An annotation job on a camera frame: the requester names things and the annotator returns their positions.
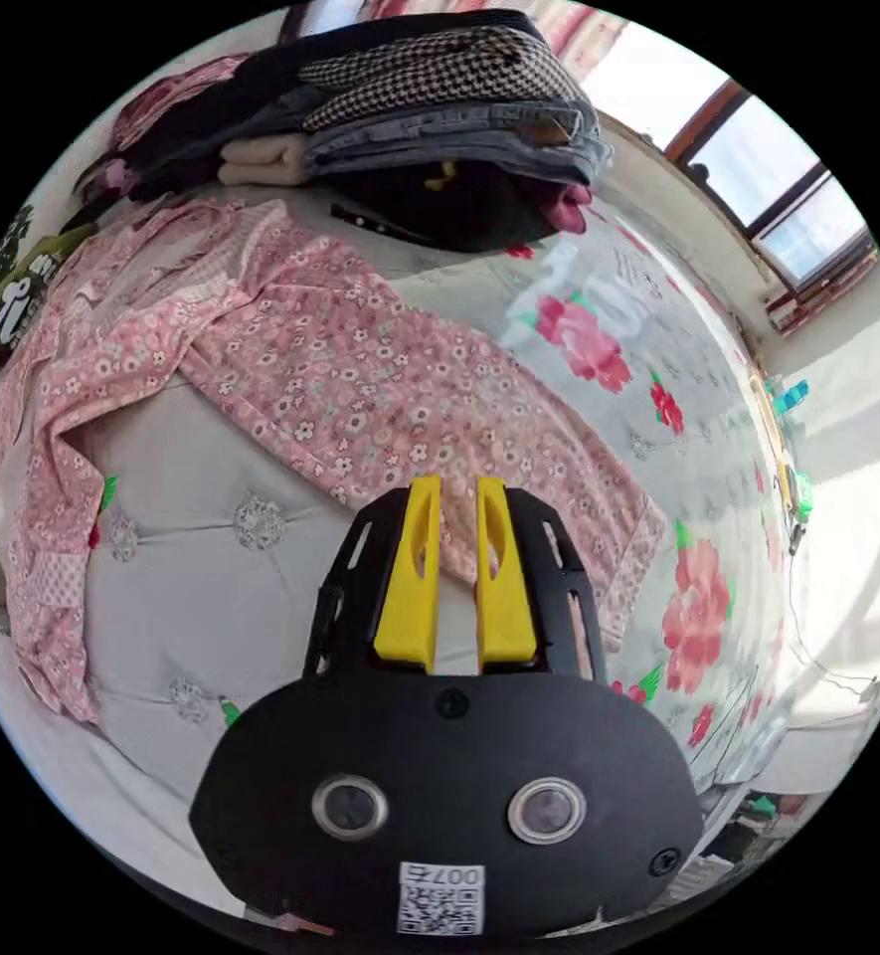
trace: window pane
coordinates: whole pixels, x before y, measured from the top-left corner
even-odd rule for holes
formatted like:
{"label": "window pane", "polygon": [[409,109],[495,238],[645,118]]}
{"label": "window pane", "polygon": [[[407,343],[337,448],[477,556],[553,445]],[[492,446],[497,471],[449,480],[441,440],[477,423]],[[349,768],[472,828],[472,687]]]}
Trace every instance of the window pane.
{"label": "window pane", "polygon": [[629,23],[583,89],[596,108],[664,149],[727,79],[680,44]]}
{"label": "window pane", "polygon": [[866,228],[864,217],[836,179],[830,178],[803,205],[760,241],[795,282],[811,275]]}
{"label": "window pane", "polygon": [[695,154],[708,185],[747,226],[817,162],[800,136],[755,96]]}

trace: white sticker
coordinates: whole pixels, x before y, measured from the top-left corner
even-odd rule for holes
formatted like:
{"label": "white sticker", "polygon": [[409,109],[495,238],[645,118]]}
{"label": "white sticker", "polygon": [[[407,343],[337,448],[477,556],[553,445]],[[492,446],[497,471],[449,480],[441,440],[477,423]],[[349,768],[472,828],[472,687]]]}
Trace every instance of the white sticker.
{"label": "white sticker", "polygon": [[400,863],[400,912],[404,935],[481,935],[484,865]]}

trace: red striped curtain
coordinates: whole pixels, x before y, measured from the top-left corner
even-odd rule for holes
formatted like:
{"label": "red striped curtain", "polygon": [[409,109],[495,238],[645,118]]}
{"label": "red striped curtain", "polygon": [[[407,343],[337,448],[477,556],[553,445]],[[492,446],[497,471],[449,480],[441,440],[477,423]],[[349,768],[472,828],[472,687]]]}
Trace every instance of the red striped curtain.
{"label": "red striped curtain", "polygon": [[536,25],[553,53],[581,82],[615,45],[627,20],[571,0],[367,0],[361,19],[411,13],[519,10]]}

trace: denim jeans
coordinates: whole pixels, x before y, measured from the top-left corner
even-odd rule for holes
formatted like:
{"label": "denim jeans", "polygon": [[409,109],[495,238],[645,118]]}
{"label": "denim jeans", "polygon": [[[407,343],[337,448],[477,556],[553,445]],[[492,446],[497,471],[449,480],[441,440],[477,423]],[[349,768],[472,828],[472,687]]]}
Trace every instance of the denim jeans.
{"label": "denim jeans", "polygon": [[[594,131],[590,122],[594,116],[591,107],[538,102],[470,103],[426,113],[410,110],[311,136],[304,166],[316,176],[475,159],[495,162],[519,175],[588,185],[612,153]],[[530,127],[545,123],[561,128],[568,143],[537,144]]]}

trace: pink floral shirt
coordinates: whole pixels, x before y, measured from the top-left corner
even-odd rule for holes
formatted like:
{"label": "pink floral shirt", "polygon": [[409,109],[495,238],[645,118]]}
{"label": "pink floral shirt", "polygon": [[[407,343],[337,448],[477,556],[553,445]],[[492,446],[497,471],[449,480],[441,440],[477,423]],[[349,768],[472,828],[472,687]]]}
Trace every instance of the pink floral shirt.
{"label": "pink floral shirt", "polygon": [[440,474],[441,558],[464,580],[475,576],[474,477],[538,494],[576,541],[605,635],[621,637],[664,520],[598,435],[486,335],[408,308],[282,201],[201,200],[139,210],[88,240],[0,384],[0,469],[31,428],[0,540],[12,636],[55,710],[97,719],[83,634],[103,476],[66,434],[175,370],[351,508]]}

